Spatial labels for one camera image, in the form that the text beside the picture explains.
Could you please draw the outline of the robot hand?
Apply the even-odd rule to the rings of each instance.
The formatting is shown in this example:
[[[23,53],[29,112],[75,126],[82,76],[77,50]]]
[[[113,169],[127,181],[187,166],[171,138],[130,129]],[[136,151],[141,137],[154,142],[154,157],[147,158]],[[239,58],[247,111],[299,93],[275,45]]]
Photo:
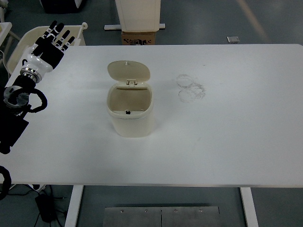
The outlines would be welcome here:
[[[42,79],[44,74],[54,70],[62,60],[64,53],[75,40],[70,36],[70,30],[64,29],[63,23],[53,23],[47,30],[35,41],[27,57],[23,60],[21,73],[31,73]]]

